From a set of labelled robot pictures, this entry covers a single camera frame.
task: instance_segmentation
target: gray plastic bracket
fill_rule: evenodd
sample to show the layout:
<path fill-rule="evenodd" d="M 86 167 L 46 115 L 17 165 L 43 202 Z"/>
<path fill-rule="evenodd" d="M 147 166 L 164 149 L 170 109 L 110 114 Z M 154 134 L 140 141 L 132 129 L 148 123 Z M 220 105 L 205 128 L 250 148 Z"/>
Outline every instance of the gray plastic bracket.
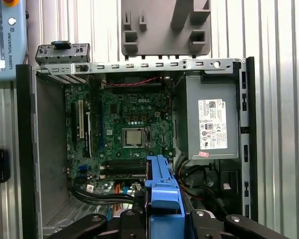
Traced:
<path fill-rule="evenodd" d="M 201 5 L 203 1 L 193 0 L 193 11 L 190 13 L 190 22 L 193 25 L 203 24 L 210 15 L 210 4 L 207 0 L 204 5 Z"/>
<path fill-rule="evenodd" d="M 122 0 L 122 53 L 207 55 L 211 0 Z"/>
<path fill-rule="evenodd" d="M 90 44 L 73 44 L 70 49 L 55 49 L 54 45 L 40 45 L 35 60 L 39 65 L 90 62 Z"/>

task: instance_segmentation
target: control panel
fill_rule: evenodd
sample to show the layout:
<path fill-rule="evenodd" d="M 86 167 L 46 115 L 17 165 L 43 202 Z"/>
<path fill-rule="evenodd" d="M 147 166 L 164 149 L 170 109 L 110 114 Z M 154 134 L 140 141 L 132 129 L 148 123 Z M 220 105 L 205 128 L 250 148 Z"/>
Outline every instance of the control panel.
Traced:
<path fill-rule="evenodd" d="M 15 79 L 26 45 L 25 0 L 0 0 L 0 81 Z"/>

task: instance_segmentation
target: barcode sticker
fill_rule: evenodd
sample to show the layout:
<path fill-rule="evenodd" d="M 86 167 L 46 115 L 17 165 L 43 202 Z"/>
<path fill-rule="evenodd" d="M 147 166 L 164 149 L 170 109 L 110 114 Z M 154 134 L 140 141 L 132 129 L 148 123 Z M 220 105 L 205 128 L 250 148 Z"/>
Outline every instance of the barcode sticker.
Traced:
<path fill-rule="evenodd" d="M 199 100 L 200 149 L 227 148 L 226 103 L 222 99 Z"/>
<path fill-rule="evenodd" d="M 88 185 L 86 186 L 86 191 L 89 192 L 89 193 L 93 193 L 93 189 L 94 189 L 94 186 L 91 185 L 91 184 L 88 184 Z"/>

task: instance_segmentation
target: motherboard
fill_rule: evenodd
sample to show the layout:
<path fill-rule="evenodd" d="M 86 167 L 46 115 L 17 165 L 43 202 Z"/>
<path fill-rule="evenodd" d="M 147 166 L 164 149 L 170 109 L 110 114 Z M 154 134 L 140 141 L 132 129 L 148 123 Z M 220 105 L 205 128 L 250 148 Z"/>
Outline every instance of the motherboard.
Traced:
<path fill-rule="evenodd" d="M 117 92 L 88 84 L 65 86 L 70 181 L 97 186 L 144 179 L 148 155 L 172 161 L 170 93 Z"/>

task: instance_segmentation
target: cpu socket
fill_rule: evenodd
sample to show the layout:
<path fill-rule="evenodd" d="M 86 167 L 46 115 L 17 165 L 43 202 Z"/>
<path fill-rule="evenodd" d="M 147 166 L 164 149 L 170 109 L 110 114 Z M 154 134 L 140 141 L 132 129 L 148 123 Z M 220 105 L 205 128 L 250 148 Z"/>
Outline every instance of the cpu socket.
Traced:
<path fill-rule="evenodd" d="M 123 128 L 122 145 L 123 148 L 145 147 L 146 134 L 144 128 Z"/>

